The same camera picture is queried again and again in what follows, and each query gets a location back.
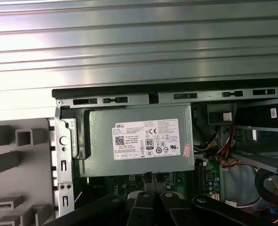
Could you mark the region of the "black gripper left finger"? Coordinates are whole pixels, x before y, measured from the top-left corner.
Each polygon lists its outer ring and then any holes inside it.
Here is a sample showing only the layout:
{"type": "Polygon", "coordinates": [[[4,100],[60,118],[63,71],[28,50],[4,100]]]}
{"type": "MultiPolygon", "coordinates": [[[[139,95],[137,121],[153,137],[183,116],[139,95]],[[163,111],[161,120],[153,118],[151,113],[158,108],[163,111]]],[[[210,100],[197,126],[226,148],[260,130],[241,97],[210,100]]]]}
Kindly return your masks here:
{"type": "Polygon", "coordinates": [[[136,197],[124,199],[108,195],[53,221],[46,226],[152,226],[154,222],[155,193],[149,188],[154,174],[143,174],[144,189],[136,197]]]}

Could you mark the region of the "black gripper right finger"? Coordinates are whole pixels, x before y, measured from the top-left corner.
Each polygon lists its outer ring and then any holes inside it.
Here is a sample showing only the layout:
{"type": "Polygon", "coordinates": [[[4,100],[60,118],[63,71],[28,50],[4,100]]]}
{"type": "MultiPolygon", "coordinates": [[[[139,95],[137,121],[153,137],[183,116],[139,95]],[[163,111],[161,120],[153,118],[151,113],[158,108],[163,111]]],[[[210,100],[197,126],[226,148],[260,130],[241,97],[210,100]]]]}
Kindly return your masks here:
{"type": "Polygon", "coordinates": [[[162,188],[158,175],[152,175],[161,208],[160,219],[168,226],[271,226],[272,223],[208,196],[192,200],[162,188]]]}

